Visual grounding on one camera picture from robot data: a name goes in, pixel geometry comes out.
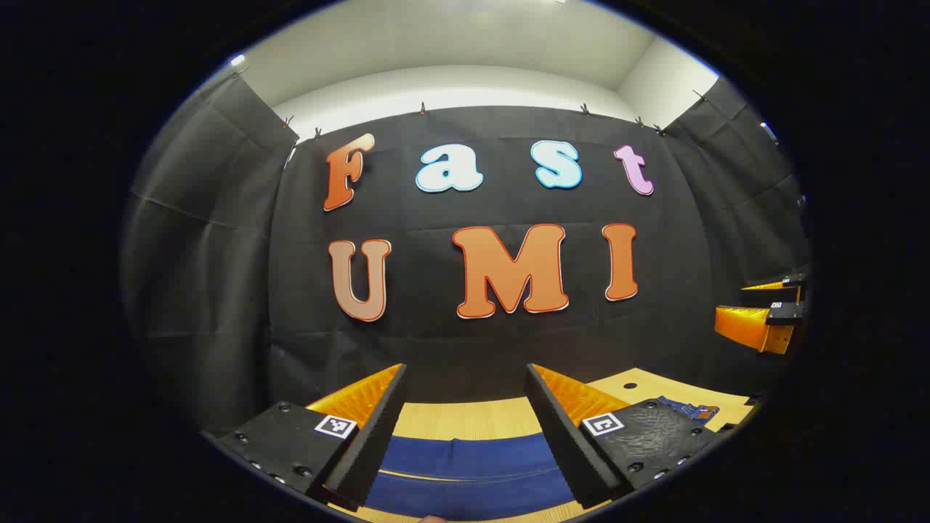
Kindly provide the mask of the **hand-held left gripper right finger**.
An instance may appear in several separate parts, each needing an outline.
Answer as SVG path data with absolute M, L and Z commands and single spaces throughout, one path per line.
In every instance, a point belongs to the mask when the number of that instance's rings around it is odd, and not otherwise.
M 649 487 L 723 438 L 660 398 L 628 403 L 537 364 L 526 365 L 525 394 L 583 508 Z

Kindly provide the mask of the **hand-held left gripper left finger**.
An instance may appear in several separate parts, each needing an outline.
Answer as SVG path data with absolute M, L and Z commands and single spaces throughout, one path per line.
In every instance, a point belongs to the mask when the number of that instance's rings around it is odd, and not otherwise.
M 319 503 L 356 511 L 381 470 L 408 394 L 392 365 L 302 406 L 280 401 L 206 439 L 252 472 Z

